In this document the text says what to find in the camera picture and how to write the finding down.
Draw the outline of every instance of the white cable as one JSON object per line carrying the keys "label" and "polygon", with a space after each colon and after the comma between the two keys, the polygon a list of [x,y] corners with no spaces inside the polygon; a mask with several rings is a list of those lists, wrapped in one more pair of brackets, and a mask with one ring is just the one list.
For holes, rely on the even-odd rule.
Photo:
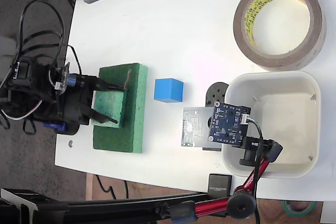
{"label": "white cable", "polygon": [[25,114],[25,115],[23,115],[23,116],[20,116],[19,118],[13,118],[13,117],[7,115],[7,114],[5,113],[5,111],[3,111],[3,110],[1,110],[1,111],[4,113],[4,115],[5,115],[8,119],[12,119],[12,120],[14,120],[14,121],[19,121],[19,120],[22,120],[22,119],[26,118],[27,116],[29,116],[30,114],[32,114],[35,110],[37,110],[37,108],[41,105],[41,103],[42,103],[42,100],[40,100],[40,101],[37,103],[37,105],[36,105],[35,107],[33,107],[32,110],[30,110],[27,114]]}

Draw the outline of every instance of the wooden floor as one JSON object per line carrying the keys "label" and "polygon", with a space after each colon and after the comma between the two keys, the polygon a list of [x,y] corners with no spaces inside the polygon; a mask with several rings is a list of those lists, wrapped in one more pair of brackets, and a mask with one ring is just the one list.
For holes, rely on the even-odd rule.
{"label": "wooden floor", "polygon": [[[113,187],[115,196],[117,199],[125,198],[124,182],[119,179],[106,178],[100,176],[104,188],[109,186]],[[129,196],[130,198],[145,198],[164,195],[176,195],[182,193],[190,193],[190,191],[183,191],[178,189],[171,189],[158,186],[150,186],[145,184],[128,182]],[[87,175],[87,200],[102,200],[111,199],[110,193],[104,193],[98,184],[95,176],[92,174]],[[261,217],[261,223],[320,223],[322,202],[318,202],[311,213],[304,217],[296,218],[287,215],[282,209],[280,200],[258,200],[258,209]],[[160,221],[160,224],[171,223],[170,220]],[[254,224],[255,218],[251,217],[248,220],[238,221],[231,217],[218,218],[212,216],[205,216],[199,218],[196,222],[198,224],[210,224],[210,223],[245,223]]]}

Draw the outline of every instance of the robotic arm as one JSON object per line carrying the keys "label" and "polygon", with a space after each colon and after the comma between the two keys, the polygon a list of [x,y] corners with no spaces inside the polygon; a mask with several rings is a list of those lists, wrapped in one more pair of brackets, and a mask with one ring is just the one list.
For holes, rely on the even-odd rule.
{"label": "robotic arm", "polygon": [[[269,163],[274,162],[282,151],[282,146],[277,142],[273,140],[265,142],[258,179],[262,176]],[[198,217],[221,211],[227,211],[228,215],[234,219],[247,219],[257,209],[256,198],[252,195],[255,176],[255,172],[252,171],[244,184],[238,186],[230,197],[196,203],[194,201],[185,201],[175,206],[165,206],[166,209],[163,212],[169,213],[173,223],[176,224],[196,221]]]}

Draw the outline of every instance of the electronic component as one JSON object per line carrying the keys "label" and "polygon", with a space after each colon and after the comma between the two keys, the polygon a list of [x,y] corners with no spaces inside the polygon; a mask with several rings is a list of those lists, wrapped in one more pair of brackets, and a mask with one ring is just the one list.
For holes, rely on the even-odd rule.
{"label": "electronic component", "polygon": [[209,142],[209,123],[213,108],[184,108],[181,146],[216,148],[221,150],[221,144]]}
{"label": "electronic component", "polygon": [[215,102],[208,140],[241,146],[247,134],[247,117],[251,108]]}

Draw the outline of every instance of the dark floor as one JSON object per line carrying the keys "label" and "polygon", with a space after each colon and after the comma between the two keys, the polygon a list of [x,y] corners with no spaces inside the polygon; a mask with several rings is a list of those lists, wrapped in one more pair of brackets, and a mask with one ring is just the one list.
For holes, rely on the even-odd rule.
{"label": "dark floor", "polygon": [[[16,39],[21,12],[30,0],[0,0],[0,36]],[[72,8],[66,0],[50,0],[61,13],[68,40]],[[24,37],[34,32],[52,29],[60,31],[56,15],[49,7],[37,4],[27,12]],[[35,44],[55,43],[57,38],[45,36]],[[43,49],[54,55],[55,49]],[[65,49],[60,55],[64,58]],[[37,124],[35,136],[22,131],[22,121],[11,121],[11,129],[0,128],[0,188],[34,190],[58,200],[84,200],[86,174],[54,165],[56,135]]]}

